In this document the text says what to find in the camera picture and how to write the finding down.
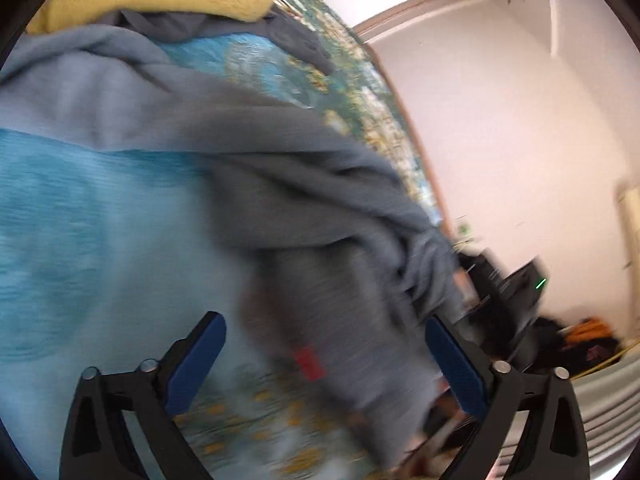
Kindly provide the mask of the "dark grey garment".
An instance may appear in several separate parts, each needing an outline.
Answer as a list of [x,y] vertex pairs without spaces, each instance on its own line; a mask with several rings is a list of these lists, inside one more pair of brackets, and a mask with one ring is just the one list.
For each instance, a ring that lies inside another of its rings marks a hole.
[[178,44],[196,38],[249,34],[268,39],[326,76],[335,70],[331,55],[322,46],[319,36],[276,6],[256,22],[242,22],[205,13],[137,12],[127,9],[105,13],[94,22],[130,29],[166,44]]

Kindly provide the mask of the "grey sweatshirt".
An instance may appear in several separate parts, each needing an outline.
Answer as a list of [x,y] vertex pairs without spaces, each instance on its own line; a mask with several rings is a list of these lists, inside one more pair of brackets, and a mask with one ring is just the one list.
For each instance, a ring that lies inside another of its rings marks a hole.
[[[17,41],[1,71],[6,130],[191,157],[217,196],[219,244],[254,263],[238,324],[272,374],[306,387],[307,408],[361,422],[367,453],[420,434],[440,378],[424,323],[432,312],[460,320],[464,299],[448,240],[385,159],[311,110],[178,66],[145,36],[106,25]],[[226,321],[225,347],[230,323],[209,311]],[[169,347],[130,370],[86,365],[75,389],[86,367],[132,372]],[[174,418],[199,458],[184,423],[222,352]]]

